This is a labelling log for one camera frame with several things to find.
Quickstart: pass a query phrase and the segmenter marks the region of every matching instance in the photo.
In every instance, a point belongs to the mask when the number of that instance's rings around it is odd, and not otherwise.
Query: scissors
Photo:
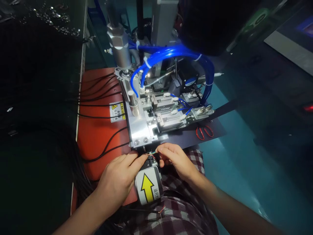
[[[204,129],[204,131],[206,132],[206,134],[209,136],[209,137],[213,137],[214,136],[214,133],[213,133],[213,131],[212,131],[212,129],[210,128],[210,127],[208,127],[208,126],[204,126],[204,127],[197,127],[197,129],[196,129],[196,134],[197,134],[197,137],[198,137],[198,139],[199,140],[204,140],[204,134],[203,134],[203,132],[202,132],[202,129],[201,128],[203,128]],[[198,135],[198,129],[200,130],[200,132],[201,132],[201,135],[202,135],[202,138],[201,138],[201,136],[199,136]]]

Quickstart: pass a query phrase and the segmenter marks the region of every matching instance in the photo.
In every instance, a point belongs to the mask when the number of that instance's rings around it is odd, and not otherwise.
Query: cable tie
[[[144,62],[146,63],[146,66],[147,66],[149,69],[151,69],[151,66],[148,64],[148,58],[145,56],[145,57],[143,58],[143,60],[144,60]]]
[[[138,46],[140,46],[140,42],[137,40],[137,41],[136,41],[136,48],[137,48],[137,51],[139,51]]]
[[[201,56],[202,56],[202,54],[200,54],[199,57],[194,61],[198,61],[201,58]]]

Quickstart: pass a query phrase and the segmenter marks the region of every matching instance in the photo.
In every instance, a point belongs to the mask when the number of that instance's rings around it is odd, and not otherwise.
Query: red light
[[[303,107],[304,108],[304,110],[305,111],[307,111],[307,112],[313,112],[313,105],[310,105],[310,106],[305,106],[305,107]]]

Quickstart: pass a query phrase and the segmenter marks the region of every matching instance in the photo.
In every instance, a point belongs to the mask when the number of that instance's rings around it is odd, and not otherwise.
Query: hand
[[[156,152],[160,155],[160,167],[172,163],[182,180],[190,182],[199,174],[195,165],[178,145],[164,143],[156,148]]]
[[[134,179],[148,155],[138,157],[136,151],[113,159],[105,168],[98,187],[93,192],[95,203],[105,219],[113,215],[127,198]]]

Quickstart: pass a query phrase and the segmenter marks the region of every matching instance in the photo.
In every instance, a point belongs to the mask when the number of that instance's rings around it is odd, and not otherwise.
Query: yellow arrow sticker
[[[152,187],[153,187],[153,183],[151,182],[151,180],[149,180],[149,178],[147,177],[147,175],[144,173],[143,174],[143,180],[142,180],[142,187],[141,187],[141,191],[144,190],[144,194],[146,196],[147,199],[147,203],[149,202],[153,202],[153,193],[152,193]]]

